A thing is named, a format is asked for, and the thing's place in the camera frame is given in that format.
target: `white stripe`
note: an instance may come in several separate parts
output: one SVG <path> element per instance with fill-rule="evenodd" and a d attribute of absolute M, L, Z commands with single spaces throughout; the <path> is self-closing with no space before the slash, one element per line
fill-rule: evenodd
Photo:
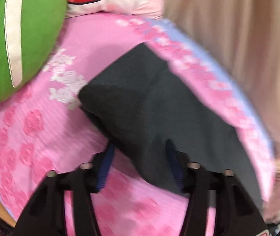
<path fill-rule="evenodd" d="M 21 46 L 21 12 L 23 0 L 6 0 L 4 28 L 12 86 L 18 87 L 23 79 Z"/>

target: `folded garment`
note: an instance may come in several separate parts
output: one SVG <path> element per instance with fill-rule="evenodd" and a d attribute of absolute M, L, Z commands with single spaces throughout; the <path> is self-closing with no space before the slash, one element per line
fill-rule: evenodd
<path fill-rule="evenodd" d="M 172 139 L 213 172 L 235 174 L 262 210 L 250 160 L 235 128 L 204 106 L 145 44 L 139 44 L 79 93 L 82 108 L 150 184 L 180 194 L 165 152 Z"/>

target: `bed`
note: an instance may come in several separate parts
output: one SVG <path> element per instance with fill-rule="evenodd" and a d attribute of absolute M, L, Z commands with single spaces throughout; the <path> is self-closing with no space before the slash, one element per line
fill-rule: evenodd
<path fill-rule="evenodd" d="M 236 127 L 268 202 L 275 174 L 272 142 L 225 70 L 168 20 L 96 13 L 66 19 L 38 75 L 0 104 L 0 200 L 15 219 L 48 170 L 71 171 L 103 151 L 107 139 L 80 110 L 76 94 L 141 42 L 169 60 L 172 72 Z M 146 183 L 117 151 L 106 188 L 93 202 L 104 236 L 171 236 L 180 231 L 188 200 Z M 209 209 L 207 236 L 213 233 L 214 215 Z M 66 220 L 69 236 L 74 236 L 70 193 Z"/>

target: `red and white sticker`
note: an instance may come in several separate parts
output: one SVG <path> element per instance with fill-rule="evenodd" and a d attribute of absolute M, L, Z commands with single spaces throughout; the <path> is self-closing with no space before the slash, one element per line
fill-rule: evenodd
<path fill-rule="evenodd" d="M 270 236 L 270 234 L 269 234 L 268 230 L 265 230 L 265 231 L 259 233 L 257 236 Z"/>

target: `green cushion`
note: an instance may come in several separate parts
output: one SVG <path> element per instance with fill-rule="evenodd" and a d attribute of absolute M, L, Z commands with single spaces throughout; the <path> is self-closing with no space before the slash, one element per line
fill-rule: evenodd
<path fill-rule="evenodd" d="M 0 102 L 9 98 L 38 72 L 52 51 L 66 12 L 67 0 L 22 0 L 22 82 L 13 86 L 5 37 L 5 4 L 0 0 Z"/>

